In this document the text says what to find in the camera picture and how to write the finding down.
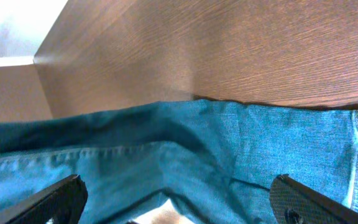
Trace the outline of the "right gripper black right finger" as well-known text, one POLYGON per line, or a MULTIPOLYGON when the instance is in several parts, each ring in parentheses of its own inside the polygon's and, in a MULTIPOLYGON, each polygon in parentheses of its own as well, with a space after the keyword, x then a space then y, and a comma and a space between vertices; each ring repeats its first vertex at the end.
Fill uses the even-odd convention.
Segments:
POLYGON ((289 175, 273 180, 270 205, 278 223, 358 224, 358 213, 295 181, 289 175))

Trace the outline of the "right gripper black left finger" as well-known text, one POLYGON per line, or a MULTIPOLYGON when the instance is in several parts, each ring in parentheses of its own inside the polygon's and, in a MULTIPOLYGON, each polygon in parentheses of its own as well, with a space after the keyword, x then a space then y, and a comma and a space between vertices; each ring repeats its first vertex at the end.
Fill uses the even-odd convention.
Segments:
POLYGON ((73 174, 1 211, 0 224, 77 224, 87 199, 85 182, 73 174))

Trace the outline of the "blue denim jeans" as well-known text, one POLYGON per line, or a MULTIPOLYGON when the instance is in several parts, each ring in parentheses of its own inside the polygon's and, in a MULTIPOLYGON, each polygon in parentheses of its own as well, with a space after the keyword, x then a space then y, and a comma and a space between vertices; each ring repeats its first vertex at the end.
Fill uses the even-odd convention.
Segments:
POLYGON ((82 223, 124 223, 167 200, 195 223, 274 223, 288 174, 358 212, 358 110, 157 102, 0 123, 0 211, 78 174, 82 223))

